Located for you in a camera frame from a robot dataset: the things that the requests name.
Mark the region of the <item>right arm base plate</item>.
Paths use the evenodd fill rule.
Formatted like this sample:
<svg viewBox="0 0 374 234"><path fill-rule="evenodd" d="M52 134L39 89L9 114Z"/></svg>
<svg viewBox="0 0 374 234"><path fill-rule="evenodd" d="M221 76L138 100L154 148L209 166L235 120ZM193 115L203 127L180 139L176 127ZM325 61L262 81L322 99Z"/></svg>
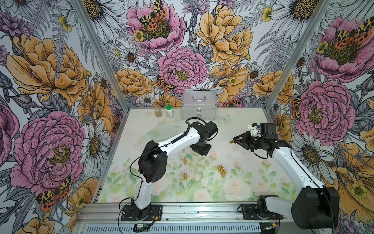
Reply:
<svg viewBox="0 0 374 234"><path fill-rule="evenodd" d="M241 204L237 211L242 214L244 220L282 220L283 215L260 211L257 204Z"/></svg>

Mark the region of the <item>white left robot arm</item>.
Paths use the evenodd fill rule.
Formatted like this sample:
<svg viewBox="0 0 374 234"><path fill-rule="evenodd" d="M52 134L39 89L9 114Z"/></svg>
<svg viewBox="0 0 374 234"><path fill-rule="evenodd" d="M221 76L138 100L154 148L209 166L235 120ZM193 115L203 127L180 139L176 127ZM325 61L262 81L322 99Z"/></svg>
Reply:
<svg viewBox="0 0 374 234"><path fill-rule="evenodd" d="M131 199L131 215L143 220L150 213L151 196L156 182L166 173L168 158L190 147L201 156L207 156L211 145L208 143L218 133L217 125L198 117L186 120L187 129L162 142L149 141L138 157L138 172L141 179L139 191Z"/></svg>

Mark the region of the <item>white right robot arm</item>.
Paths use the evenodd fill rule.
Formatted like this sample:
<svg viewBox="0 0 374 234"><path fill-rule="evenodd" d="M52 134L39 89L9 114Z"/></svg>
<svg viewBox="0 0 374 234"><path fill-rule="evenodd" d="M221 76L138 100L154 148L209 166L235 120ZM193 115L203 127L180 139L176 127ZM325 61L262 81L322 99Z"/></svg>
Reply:
<svg viewBox="0 0 374 234"><path fill-rule="evenodd" d="M287 174L295 186L297 197L294 201L276 195L260 195L255 207L257 216L265 219L275 215L277 219L289 217L302 230L334 231L339 222L340 195L326 187L296 157L290 144L278 138L273 123L252 124L250 130L235 136L230 143L255 152L266 151Z"/></svg>

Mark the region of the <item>silver aluminium first aid case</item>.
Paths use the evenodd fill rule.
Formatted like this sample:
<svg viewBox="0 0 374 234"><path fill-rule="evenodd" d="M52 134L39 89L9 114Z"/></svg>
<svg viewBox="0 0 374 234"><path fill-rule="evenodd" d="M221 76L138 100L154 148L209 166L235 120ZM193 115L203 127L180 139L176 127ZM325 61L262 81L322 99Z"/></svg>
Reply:
<svg viewBox="0 0 374 234"><path fill-rule="evenodd" d="M217 103L216 94L212 91L185 91L182 95L182 119L197 117L213 121Z"/></svg>

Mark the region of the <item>white bottle green cap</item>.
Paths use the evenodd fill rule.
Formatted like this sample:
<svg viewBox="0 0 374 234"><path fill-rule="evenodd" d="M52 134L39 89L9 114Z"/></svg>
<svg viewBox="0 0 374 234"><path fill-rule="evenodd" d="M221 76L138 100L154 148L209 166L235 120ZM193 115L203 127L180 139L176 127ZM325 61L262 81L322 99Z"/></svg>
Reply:
<svg viewBox="0 0 374 234"><path fill-rule="evenodd" d="M167 118L172 119L174 114L173 114L173 107L171 105L166 106L166 114Z"/></svg>

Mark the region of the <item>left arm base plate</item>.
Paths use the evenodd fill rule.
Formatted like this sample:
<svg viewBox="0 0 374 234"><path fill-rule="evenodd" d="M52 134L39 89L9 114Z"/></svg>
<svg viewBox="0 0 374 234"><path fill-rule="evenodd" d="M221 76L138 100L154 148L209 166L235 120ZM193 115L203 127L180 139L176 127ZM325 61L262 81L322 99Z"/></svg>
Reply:
<svg viewBox="0 0 374 234"><path fill-rule="evenodd" d="M121 221L160 221L162 218L163 205L150 204L140 210L135 205L125 205L122 208Z"/></svg>

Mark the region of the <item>gold lipstick pair lower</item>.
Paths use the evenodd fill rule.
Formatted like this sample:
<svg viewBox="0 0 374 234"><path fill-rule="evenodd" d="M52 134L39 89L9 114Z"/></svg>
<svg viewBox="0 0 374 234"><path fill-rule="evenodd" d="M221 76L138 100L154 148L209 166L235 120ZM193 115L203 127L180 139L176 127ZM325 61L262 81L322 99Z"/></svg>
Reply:
<svg viewBox="0 0 374 234"><path fill-rule="evenodd" d="M225 170L225 168L221 168L221 170L220 170L220 174L221 174L221 177L222 178L224 178L225 176L226 176L226 174L227 174L227 171Z"/></svg>

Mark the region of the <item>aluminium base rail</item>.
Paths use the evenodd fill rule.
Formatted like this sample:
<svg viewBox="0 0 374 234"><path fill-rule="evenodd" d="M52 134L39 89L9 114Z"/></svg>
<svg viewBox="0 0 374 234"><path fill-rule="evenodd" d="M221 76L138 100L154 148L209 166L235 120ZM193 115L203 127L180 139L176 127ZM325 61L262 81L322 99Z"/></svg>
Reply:
<svg viewBox="0 0 374 234"><path fill-rule="evenodd" d="M329 234L331 229L300 229L280 214L259 215L255 203L154 204L142 221L129 207L101 204L86 214L85 234Z"/></svg>

